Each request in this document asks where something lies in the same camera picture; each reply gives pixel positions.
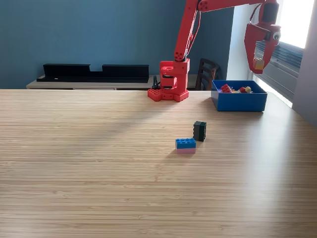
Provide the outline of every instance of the wooden chair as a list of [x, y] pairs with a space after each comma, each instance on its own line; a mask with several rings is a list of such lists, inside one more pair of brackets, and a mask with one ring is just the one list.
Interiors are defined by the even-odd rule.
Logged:
[[201, 91], [203, 83], [203, 91], [211, 91], [211, 81], [215, 80], [219, 69], [220, 67], [218, 64], [208, 59], [201, 59], [195, 90]]

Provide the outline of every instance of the wall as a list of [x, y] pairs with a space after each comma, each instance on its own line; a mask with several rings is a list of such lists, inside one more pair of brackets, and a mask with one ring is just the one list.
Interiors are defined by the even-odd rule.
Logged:
[[244, 37], [255, 7], [256, 5], [242, 5], [234, 8], [227, 80], [248, 80], [250, 70]]
[[6, 60], [8, 58], [6, 50], [6, 38], [5, 38], [5, 15], [4, 2], [0, 0], [0, 82], [3, 82], [3, 87], [7, 87], [4, 80], [7, 75]]
[[201, 45], [201, 58], [220, 65], [223, 79], [227, 76], [233, 11], [232, 7], [202, 13], [201, 38], [196, 42]]
[[[10, 67], [1, 88], [25, 88], [43, 74], [45, 63], [91, 63], [91, 70], [101, 70], [102, 64], [149, 64], [150, 74], [158, 74], [160, 61], [173, 60], [185, 5], [185, 0], [2, 2], [9, 13]], [[226, 72], [231, 14], [231, 9], [204, 14], [189, 55], [190, 73], [197, 73], [201, 57]]]
[[306, 47], [294, 95], [293, 109], [317, 126], [317, 3], [315, 1]]

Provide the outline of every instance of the stacked lego bricks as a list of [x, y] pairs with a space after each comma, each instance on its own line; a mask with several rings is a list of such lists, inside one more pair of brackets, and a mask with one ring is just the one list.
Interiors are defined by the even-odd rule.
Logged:
[[176, 139], [175, 147], [178, 154], [196, 153], [196, 141], [194, 138]]

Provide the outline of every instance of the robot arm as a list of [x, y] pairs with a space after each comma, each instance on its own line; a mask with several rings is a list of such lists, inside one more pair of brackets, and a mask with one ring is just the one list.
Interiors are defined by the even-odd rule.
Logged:
[[[160, 63], [161, 90], [150, 89], [148, 96], [155, 101], [175, 100], [178, 102], [189, 96], [187, 83], [190, 60], [187, 55], [200, 26], [201, 12], [255, 3], [260, 3], [257, 8], [261, 6], [259, 22], [258, 24], [251, 23], [256, 8], [250, 18], [250, 23], [247, 25], [245, 45], [250, 70], [257, 74], [263, 73], [263, 69], [269, 63], [280, 38], [280, 27], [275, 25], [279, 7], [276, 0], [186, 0], [174, 61], [162, 61]], [[196, 32], [193, 34], [197, 14], [199, 15], [199, 23]], [[256, 43], [262, 40], [265, 40], [264, 56], [263, 59], [258, 59], [255, 58]]]
[[[276, 0], [186, 0], [185, 13], [174, 52], [175, 61], [182, 62], [187, 59], [200, 26], [201, 12], [256, 3], [260, 3], [257, 8], [261, 6], [259, 22], [258, 24], [250, 22], [247, 25], [245, 45], [250, 70], [254, 73], [262, 73], [280, 39], [280, 27], [275, 25], [279, 7]], [[193, 34], [197, 14], [199, 15], [199, 23], [196, 32]], [[256, 59], [256, 42], [262, 40], [265, 40], [264, 57], [263, 59]]]

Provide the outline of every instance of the blue box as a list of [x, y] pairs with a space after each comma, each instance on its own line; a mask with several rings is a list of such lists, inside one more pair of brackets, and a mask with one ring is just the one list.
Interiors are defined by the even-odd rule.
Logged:
[[[251, 87], [253, 93], [220, 93], [221, 87], [228, 84], [235, 90]], [[263, 112], [267, 92], [254, 81], [213, 80], [211, 97], [216, 109], [220, 112]]]
[[176, 139], [175, 148], [176, 149], [196, 148], [196, 141], [194, 140], [194, 138]]

